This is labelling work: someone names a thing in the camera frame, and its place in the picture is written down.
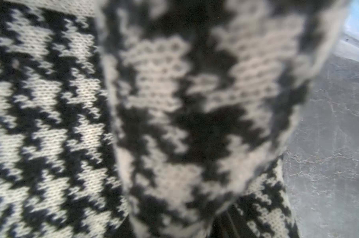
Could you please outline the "black white houndstooth scarf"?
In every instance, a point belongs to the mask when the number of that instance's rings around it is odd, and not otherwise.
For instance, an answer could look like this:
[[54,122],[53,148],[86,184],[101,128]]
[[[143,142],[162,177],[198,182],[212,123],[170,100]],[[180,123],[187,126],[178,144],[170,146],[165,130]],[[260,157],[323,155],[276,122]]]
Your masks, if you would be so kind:
[[0,1],[0,238],[297,238],[283,155],[350,1]]

